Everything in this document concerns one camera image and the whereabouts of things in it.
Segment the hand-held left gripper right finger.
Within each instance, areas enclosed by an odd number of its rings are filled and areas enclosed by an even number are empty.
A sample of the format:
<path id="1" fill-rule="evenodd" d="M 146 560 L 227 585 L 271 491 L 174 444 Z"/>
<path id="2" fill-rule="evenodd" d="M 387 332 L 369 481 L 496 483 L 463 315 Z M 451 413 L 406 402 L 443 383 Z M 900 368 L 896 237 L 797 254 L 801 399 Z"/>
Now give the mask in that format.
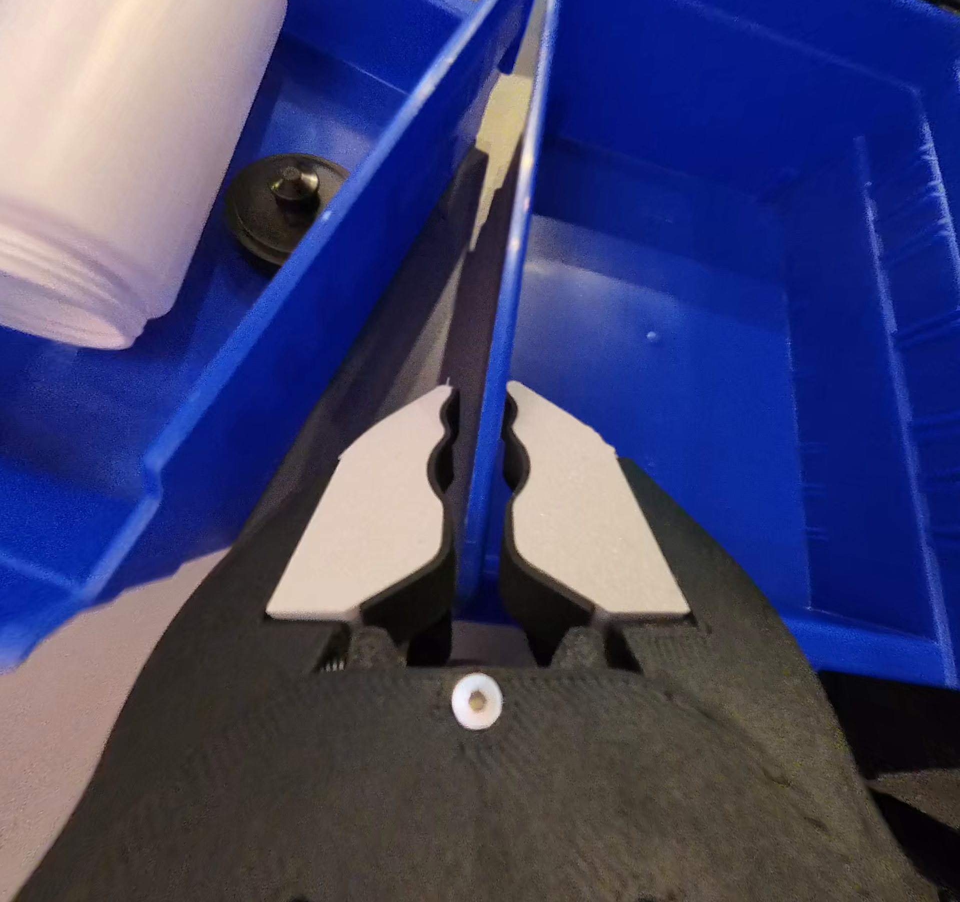
<path id="1" fill-rule="evenodd" d="M 613 445 L 525 384 L 506 387 L 499 594 L 548 666 L 576 628 L 690 619 Z"/>

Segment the blue plastic bin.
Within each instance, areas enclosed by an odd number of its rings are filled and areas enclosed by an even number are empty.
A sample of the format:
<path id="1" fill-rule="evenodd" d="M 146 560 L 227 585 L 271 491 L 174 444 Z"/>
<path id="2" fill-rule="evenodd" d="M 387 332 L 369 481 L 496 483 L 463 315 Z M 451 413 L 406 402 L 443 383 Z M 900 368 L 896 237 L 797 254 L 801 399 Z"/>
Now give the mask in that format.
<path id="1" fill-rule="evenodd" d="M 173 307 L 128 348 L 2 327 L 2 672 L 79 614 L 228 546 L 476 147 L 535 0 L 287 0 Z M 273 275 L 226 223 L 237 173 L 348 179 Z"/>
<path id="2" fill-rule="evenodd" d="M 958 689 L 958 15 L 548 0 L 459 612 L 497 590 L 507 381 L 633 460 L 817 669 Z"/>

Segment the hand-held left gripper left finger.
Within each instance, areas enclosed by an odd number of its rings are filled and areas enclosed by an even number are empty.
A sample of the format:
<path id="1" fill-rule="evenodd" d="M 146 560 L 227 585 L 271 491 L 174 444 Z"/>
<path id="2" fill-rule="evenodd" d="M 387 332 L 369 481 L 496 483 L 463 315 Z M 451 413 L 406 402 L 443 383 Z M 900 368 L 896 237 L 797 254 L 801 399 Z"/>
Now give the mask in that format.
<path id="1" fill-rule="evenodd" d="M 447 490 L 460 395 L 439 384 L 340 455 L 266 605 L 271 620 L 386 631 L 407 662 L 441 665 L 456 590 Z"/>

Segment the black bottle lid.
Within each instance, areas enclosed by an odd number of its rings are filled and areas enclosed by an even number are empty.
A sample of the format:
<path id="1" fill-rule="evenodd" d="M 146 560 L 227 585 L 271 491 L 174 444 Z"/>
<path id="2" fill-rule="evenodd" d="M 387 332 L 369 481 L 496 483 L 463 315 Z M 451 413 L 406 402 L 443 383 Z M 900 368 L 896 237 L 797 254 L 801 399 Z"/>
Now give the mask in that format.
<path id="1" fill-rule="evenodd" d="M 349 178 L 342 165 L 306 153 L 246 165 L 229 184 L 225 222 L 248 263 L 280 270 Z"/>

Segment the white plastic bottle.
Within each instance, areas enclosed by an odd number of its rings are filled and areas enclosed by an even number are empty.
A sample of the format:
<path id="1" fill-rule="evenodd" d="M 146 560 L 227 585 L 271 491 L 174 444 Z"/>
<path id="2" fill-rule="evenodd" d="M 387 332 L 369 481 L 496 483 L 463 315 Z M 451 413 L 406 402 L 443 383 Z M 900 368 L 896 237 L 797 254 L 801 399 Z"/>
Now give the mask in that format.
<path id="1" fill-rule="evenodd" d="M 287 0 L 1 0 L 2 327 L 130 347 L 180 293 Z"/>

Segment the black tape strip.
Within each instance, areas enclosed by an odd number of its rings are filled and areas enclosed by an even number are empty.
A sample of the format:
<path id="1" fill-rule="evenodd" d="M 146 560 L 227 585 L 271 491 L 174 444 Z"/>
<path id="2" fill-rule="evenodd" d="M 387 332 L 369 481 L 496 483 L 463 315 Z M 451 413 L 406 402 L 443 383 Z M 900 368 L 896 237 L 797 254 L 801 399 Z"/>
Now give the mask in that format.
<path id="1" fill-rule="evenodd" d="M 473 464 L 519 162 L 517 144 L 473 247 L 457 184 L 431 212 L 311 415 L 312 451 L 326 464 L 434 382 L 460 394 L 456 467 Z"/>

